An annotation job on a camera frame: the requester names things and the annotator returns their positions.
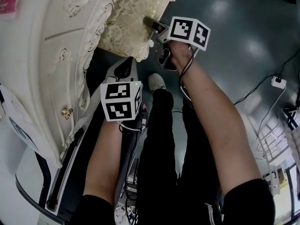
beige lace cloth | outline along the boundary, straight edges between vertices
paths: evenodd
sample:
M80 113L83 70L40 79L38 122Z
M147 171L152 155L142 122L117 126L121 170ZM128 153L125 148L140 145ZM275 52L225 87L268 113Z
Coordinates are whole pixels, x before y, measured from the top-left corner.
M137 61L149 55L152 31L143 24L145 16L160 20L171 0L117 0L98 47Z

gray floor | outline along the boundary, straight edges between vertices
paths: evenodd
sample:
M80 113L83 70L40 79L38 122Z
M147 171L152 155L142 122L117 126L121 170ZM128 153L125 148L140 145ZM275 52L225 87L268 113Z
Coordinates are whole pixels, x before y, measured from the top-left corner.
M163 21L169 23L172 16L197 18L211 28L207 51L199 52L196 60L233 102L245 96L266 75L278 73L283 62L300 47L300 10L298 5L287 0L177 0L168 6ZM111 54L107 57L111 63L117 60ZM282 116L281 109L294 104L296 99L299 62L300 55L284 69L287 89L273 110L279 117ZM149 58L138 65L138 72L145 85L143 100L149 108L152 97L147 77L158 72L174 96L175 109L181 109L178 75L161 69L155 59L155 48L151 49ZM260 123L281 92L271 87L269 79L245 102L237 105L253 151L257 146L256 135L247 122L248 116ZM173 127L180 166L186 143L181 114L174 114ZM265 161L257 162L261 173L267 173Z

sneaker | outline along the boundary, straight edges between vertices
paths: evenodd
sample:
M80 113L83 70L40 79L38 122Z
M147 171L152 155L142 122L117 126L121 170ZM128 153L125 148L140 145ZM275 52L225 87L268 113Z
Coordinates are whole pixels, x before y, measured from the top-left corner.
M161 75L154 73L148 77L148 85L153 93L156 89L165 89L165 82Z

black cable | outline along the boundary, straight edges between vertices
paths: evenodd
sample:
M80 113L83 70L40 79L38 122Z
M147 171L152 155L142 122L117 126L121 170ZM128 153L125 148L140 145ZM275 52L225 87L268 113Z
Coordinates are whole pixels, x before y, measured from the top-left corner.
M126 210L126 216L127 216L127 219L128 219L128 223L129 223L129 225L131 225L130 218L129 218L129 215L128 215L128 210L127 210L127 204L128 204L128 197L126 198L126 201L125 201L125 210Z
M277 74L272 74L272 75L266 76L263 80L261 80L261 81L259 82L259 84L258 84L254 89L252 89L245 97L239 99L234 105L237 105L238 103L241 103L242 101L245 101L246 98L247 98L248 96L250 96L252 93L254 93L254 92L258 89L258 87L259 87L260 85L262 85L263 82L264 82L267 78L273 77L273 76L276 76L276 75L280 75L280 74L277 73Z
M138 166L139 166L139 159L137 160L137 162L136 162L136 166L135 166L135 174L134 174L134 176L133 176L133 184L135 184L135 181L136 181L136 173L137 173L137 168L138 168Z
M128 177L128 173L129 173L129 167L130 167L132 155L133 155L133 152L134 152L134 150L135 150L135 148L136 148L136 145L137 145L137 137L138 137L138 133L139 133L139 132L136 131L136 134L135 134L135 144L134 144L134 146L132 147L132 149L131 149L131 151L130 151L129 162L128 162L128 165L127 165L126 178L125 178L125 194L126 194L126 197L127 197L129 200L133 201L133 202L135 201L135 199L130 198L131 195L129 195L129 194L128 194L128 191L127 191L127 186L129 185L129 184L127 183L127 177Z
M182 70L180 76L179 76L179 90L181 91L182 95L187 99L187 103L188 105L194 109L193 107L193 104L192 102L190 101L190 98L182 91L183 90L183 87L182 87L182 78L184 76L184 74L188 71L188 69L191 67L191 65L193 64L193 61L194 61L194 55L195 55L195 52L193 50L193 48L191 47L191 51L192 51L192 56L191 58L189 59L188 63L186 64L186 66L184 67L184 69Z
M281 74L282 74L282 71L283 71L283 69L285 68L285 66L286 66L286 64L290 61L290 60L292 60L294 57L296 57L297 56L297 54L300 52L300 48L297 50L297 52L292 56L292 57L290 57L284 64L283 64L283 66L282 66L282 68L281 68L281 70L280 70L280 76L281 76Z
M242 101L245 101L246 98L254 93L256 91L256 89L268 78L268 77L272 77L272 76L278 76L278 78L282 79L282 72L283 72L283 69L285 68L286 64L291 61L294 57L297 56L297 54L300 52L300 48L297 50L297 52L292 56L290 57L287 61L284 62L284 64L282 65L282 68L280 70L280 73L278 74L272 74L272 75L269 75L269 76L266 76L253 90L251 90L245 97L241 98L240 100L238 100L234 105L237 105L238 103L241 103Z
M128 186L128 185L131 185L131 184L130 184L130 183L127 183L127 181L125 181L125 194L126 194L126 197L127 197L130 201L135 202L135 201L136 201L136 198L135 198L135 199L131 198L132 195L135 195L135 192L132 192L132 191L131 191L133 194L129 195L129 194L128 194L128 191L127 191L127 186Z
M135 219L134 219L133 225L136 225L137 219L138 219L138 215L137 215L137 210L136 210L136 214L135 214Z
M188 63L186 64L186 66L184 67L184 69L182 70L182 72L179 76L179 86L181 86L181 81L182 81L182 78L183 78L184 74L188 71L188 69L191 67L191 65L194 61L194 50L193 50L192 47L191 47L191 51L192 51L192 56L189 59Z

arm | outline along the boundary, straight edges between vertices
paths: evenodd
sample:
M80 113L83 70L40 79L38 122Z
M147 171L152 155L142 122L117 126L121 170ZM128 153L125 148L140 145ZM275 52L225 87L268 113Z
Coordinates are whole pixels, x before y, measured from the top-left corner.
M114 205L121 143L122 133L119 131L119 124L104 120L89 161L83 195L94 195Z
M173 41L170 49L172 62L181 74L191 57L188 45ZM229 98L195 61L183 82L210 142L223 194L261 178L244 123Z

